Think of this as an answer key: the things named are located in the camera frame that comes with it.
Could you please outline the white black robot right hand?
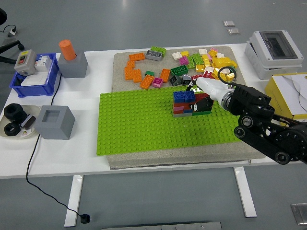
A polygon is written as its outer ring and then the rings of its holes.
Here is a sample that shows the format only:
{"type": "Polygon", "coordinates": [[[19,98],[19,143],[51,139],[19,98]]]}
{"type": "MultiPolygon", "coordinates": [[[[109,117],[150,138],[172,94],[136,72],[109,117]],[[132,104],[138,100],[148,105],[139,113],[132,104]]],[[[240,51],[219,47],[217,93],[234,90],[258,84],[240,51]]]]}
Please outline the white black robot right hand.
{"type": "Polygon", "coordinates": [[[186,91],[197,85],[203,92],[208,94],[206,98],[191,104],[190,107],[194,112],[204,112],[211,110],[213,102],[217,101],[219,105],[226,111],[229,111],[229,103],[233,94],[233,89],[229,87],[220,80],[214,80],[210,78],[199,77],[196,80],[192,80],[186,91]]]}

